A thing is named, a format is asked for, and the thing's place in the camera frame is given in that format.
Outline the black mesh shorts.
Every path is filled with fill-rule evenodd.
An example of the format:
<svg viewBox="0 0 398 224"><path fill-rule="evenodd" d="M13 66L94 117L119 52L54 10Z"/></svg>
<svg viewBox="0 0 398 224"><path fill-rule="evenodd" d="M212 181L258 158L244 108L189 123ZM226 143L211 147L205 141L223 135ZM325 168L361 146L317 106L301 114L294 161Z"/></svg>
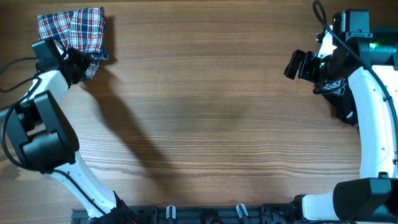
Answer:
<svg viewBox="0 0 398 224"><path fill-rule="evenodd" d="M371 33L373 36L370 38L353 37L346 44L368 65L388 66L397 70L397 29L380 27ZM328 94L324 97L335 107L338 119L354 125L358 122L358 115L353 94L348 87L348 77L363 64L342 46L336 46L333 53L324 59L328 64L328 77L347 81L343 95Z"/></svg>

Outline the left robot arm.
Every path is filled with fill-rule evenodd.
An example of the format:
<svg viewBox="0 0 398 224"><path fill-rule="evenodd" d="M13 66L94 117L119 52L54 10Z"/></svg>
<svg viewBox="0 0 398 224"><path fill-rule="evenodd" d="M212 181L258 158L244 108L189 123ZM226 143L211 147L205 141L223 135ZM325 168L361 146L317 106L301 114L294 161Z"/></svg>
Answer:
<svg viewBox="0 0 398 224"><path fill-rule="evenodd" d="M62 96L85 79L88 54L48 38L32 44L32 86L1 110L1 146L17 167L59 180L84 206L89 223L137 223L137 216L90 170L79 153L76 132L59 106Z"/></svg>

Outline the plaid sleeveless shirt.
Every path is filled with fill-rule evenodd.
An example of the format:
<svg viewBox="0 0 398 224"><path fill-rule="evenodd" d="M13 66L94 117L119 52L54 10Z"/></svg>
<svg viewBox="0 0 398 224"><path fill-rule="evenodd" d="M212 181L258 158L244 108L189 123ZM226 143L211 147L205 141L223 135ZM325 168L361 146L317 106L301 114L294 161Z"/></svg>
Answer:
<svg viewBox="0 0 398 224"><path fill-rule="evenodd" d="M74 48L90 56L85 73L89 79L95 76L100 61L109 57L103 47L106 25L103 6L38 15L37 24L39 39L54 38L65 48Z"/></svg>

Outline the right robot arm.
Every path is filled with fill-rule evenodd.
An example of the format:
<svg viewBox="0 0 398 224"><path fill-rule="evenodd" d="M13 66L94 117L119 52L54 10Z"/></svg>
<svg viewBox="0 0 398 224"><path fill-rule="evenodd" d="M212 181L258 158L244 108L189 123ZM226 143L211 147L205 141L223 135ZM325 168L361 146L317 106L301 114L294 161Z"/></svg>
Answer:
<svg viewBox="0 0 398 224"><path fill-rule="evenodd" d="M323 25L318 52L296 50L284 75L314 84L345 123L357 125L360 177L332 192L298 195L284 216L293 223L397 222L397 29L372 29L369 12L347 9L331 26L319 2L313 11Z"/></svg>

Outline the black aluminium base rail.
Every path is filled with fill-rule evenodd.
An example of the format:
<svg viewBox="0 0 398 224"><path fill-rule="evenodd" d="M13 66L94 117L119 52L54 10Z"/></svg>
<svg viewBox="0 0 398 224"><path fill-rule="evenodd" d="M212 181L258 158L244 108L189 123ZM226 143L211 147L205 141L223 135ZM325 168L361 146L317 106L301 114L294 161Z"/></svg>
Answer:
<svg viewBox="0 0 398 224"><path fill-rule="evenodd" d="M139 223L206 223L210 217L220 219L223 223L303 223L289 217L287 203L262 204L249 206L240 203L235 206L218 207L168 207L130 206Z"/></svg>

